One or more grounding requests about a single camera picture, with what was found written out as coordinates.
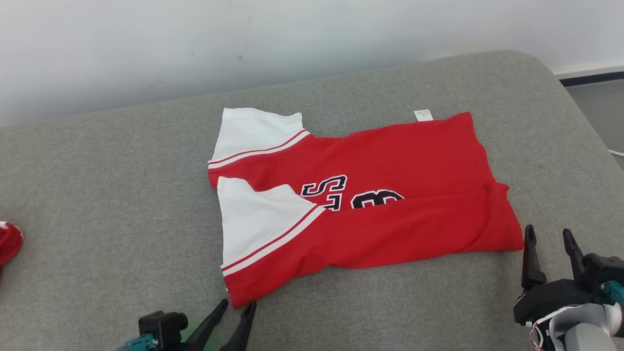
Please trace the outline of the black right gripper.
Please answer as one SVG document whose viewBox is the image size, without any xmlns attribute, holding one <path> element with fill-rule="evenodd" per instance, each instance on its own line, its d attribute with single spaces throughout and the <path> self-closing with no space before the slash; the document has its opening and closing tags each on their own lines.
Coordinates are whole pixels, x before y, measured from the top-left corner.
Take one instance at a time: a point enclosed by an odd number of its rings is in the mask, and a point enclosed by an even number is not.
<svg viewBox="0 0 624 351">
<path fill-rule="evenodd" d="M 563 230 L 564 247 L 570 258 L 573 278 L 547 282 L 540 269 L 537 254 L 537 238 L 532 224 L 525 228 L 522 254 L 522 295 L 513 305 L 513 319 L 517 324 L 537 322 L 561 308 L 570 305 L 610 305 L 610 298 L 599 288 L 590 287 L 583 278 L 584 254 L 570 229 Z"/>
</svg>

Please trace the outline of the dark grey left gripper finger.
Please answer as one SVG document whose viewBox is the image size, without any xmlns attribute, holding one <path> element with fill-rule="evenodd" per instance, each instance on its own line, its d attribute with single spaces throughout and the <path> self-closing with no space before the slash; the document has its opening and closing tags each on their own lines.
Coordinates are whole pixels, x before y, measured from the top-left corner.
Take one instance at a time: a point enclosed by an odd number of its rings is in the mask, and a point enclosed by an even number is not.
<svg viewBox="0 0 624 351">
<path fill-rule="evenodd" d="M 228 342 L 220 351 L 245 351 L 250 338 L 257 302 L 252 300 L 241 312 L 240 322 Z"/>
<path fill-rule="evenodd" d="M 220 301 L 210 315 L 201 322 L 186 341 L 187 351 L 203 351 L 207 344 L 212 331 L 220 323 L 228 307 L 228 300 L 225 298 Z"/>
</svg>

